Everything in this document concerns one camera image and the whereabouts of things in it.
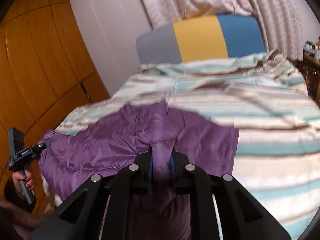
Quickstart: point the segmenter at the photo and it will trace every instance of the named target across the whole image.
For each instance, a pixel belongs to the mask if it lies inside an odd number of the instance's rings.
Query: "hand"
[[[32,167],[29,166],[29,172],[27,175],[22,175],[20,172],[14,172],[12,174],[12,181],[13,181],[13,184],[16,188],[16,191],[22,195],[22,196],[25,196],[24,193],[23,193],[23,190],[22,190],[22,187],[20,185],[20,180],[26,180],[27,182],[27,188],[30,189],[30,190],[34,190],[35,189],[35,185],[36,185],[36,180],[33,176],[33,170],[32,170]]]

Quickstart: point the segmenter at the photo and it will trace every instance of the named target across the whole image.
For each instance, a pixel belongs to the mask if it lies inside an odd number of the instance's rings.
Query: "wooden wardrobe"
[[[0,195],[12,173],[7,130],[25,134],[25,147],[76,107],[108,99],[69,0],[16,0],[0,23]],[[48,200],[36,162],[34,212]]]

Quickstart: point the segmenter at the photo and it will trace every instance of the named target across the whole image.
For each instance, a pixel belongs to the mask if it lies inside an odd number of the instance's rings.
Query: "silver screw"
[[[232,175],[230,175],[230,174],[224,174],[222,177],[226,181],[232,181],[232,179],[233,179]]]
[[[139,169],[139,166],[137,164],[131,164],[129,166],[130,171],[137,171]]]
[[[91,180],[93,181],[93,182],[97,182],[97,181],[99,181],[101,179],[101,176],[99,175],[99,174],[93,174],[92,176],[91,176]]]
[[[194,166],[193,164],[187,164],[185,168],[187,171],[194,171],[196,169],[196,166]]]

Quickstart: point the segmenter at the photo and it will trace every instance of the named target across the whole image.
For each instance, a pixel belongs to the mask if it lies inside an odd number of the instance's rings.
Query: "striped bedsheet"
[[[233,175],[296,239],[320,206],[320,110],[277,51],[177,65],[142,65],[110,99],[75,109],[57,131],[75,135],[124,104],[198,112],[239,128]]]

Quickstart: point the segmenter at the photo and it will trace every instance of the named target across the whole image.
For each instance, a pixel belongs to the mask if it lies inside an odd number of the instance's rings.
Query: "purple garment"
[[[197,113],[153,105],[125,105],[76,136],[49,130],[50,139],[38,161],[39,169],[63,200],[91,175],[116,174],[152,146],[154,178],[169,179],[173,147],[188,155],[190,163],[207,173],[231,173],[238,143],[238,129],[221,127]]]

